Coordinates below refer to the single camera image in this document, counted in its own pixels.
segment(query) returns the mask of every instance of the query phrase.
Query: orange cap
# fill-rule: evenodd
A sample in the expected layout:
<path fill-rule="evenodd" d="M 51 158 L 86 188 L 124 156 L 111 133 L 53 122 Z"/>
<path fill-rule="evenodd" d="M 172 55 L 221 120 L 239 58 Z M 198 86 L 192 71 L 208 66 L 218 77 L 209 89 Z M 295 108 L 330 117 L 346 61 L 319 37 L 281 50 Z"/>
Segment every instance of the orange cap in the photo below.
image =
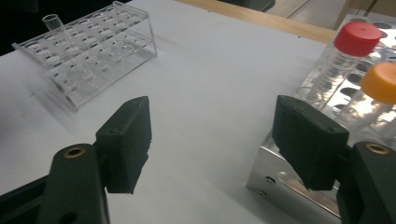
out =
<path fill-rule="evenodd" d="M 396 105 L 396 63 L 378 63 L 361 80 L 361 90 L 371 98 Z"/>

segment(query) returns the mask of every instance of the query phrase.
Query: clear acrylic test tube rack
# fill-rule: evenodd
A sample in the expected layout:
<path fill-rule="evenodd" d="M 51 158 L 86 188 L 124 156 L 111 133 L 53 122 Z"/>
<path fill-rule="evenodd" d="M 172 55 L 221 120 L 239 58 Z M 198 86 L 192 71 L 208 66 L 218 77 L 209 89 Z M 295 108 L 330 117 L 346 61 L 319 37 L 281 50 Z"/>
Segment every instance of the clear acrylic test tube rack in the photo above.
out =
<path fill-rule="evenodd" d="M 149 14 L 120 2 L 13 47 L 40 67 L 46 95 L 75 111 L 157 55 Z"/>

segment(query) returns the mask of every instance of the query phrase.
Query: white table surface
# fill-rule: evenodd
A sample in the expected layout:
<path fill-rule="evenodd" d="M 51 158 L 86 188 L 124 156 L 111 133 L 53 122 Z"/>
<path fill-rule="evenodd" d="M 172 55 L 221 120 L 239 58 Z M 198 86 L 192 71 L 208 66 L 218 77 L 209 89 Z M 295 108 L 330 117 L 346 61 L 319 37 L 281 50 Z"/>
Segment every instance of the white table surface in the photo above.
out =
<path fill-rule="evenodd" d="M 295 223 L 245 187 L 271 129 L 323 44 L 187 6 L 134 0 L 151 18 L 158 57 L 64 113 L 38 101 L 18 52 L 0 57 L 0 194 L 50 169 L 56 151 L 93 143 L 122 105 L 147 95 L 152 144 L 134 195 L 107 194 L 112 223 Z"/>

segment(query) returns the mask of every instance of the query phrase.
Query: red screw cap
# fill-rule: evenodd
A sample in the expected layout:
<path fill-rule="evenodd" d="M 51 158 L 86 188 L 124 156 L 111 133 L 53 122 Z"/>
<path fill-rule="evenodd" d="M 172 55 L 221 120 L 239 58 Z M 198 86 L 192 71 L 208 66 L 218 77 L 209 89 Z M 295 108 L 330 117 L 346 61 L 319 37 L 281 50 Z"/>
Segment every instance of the red screw cap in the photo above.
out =
<path fill-rule="evenodd" d="M 341 28 L 334 45 L 345 54 L 363 57 L 372 52 L 380 38 L 382 32 L 372 24 L 353 21 Z"/>

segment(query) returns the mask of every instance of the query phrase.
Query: wooden table edge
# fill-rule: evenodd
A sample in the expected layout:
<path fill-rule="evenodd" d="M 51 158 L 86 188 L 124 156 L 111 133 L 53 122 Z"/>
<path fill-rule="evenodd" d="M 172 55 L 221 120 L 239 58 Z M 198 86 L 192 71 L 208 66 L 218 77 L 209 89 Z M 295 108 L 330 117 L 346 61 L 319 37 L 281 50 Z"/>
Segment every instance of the wooden table edge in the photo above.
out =
<path fill-rule="evenodd" d="M 256 23 L 292 35 L 302 36 L 324 44 L 330 43 L 335 35 L 334 30 L 293 21 L 290 19 L 270 15 L 253 9 L 239 7 L 216 0 L 176 0 L 180 3 L 213 11 L 242 21 Z"/>

